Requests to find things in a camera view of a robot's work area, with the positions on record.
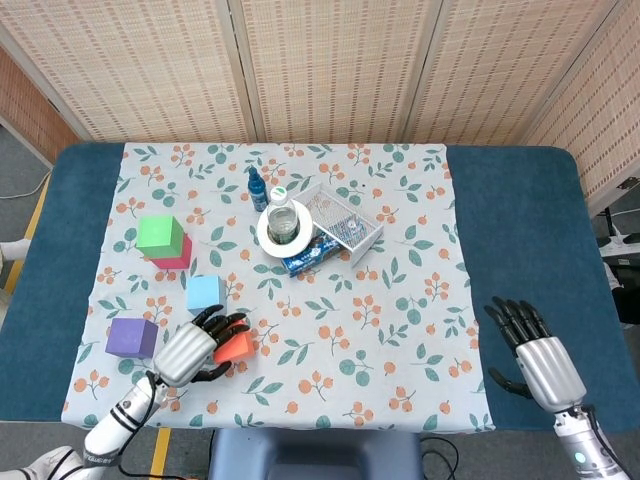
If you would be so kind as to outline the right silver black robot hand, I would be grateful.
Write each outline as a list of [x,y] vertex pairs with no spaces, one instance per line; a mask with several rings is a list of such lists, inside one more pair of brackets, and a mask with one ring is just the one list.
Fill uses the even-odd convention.
[[494,296],[484,307],[494,320],[524,378],[514,382],[491,367],[489,374],[503,390],[533,399],[556,414],[579,407],[587,393],[568,351],[535,307]]

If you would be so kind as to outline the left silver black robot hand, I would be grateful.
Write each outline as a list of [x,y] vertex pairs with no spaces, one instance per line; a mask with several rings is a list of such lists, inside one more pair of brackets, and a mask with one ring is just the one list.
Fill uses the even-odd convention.
[[182,325],[153,359],[155,382],[180,388],[188,383],[210,382],[223,376],[232,366],[230,360],[216,361],[203,370],[207,360],[229,341],[247,332],[246,314],[223,315],[223,306],[211,305]]

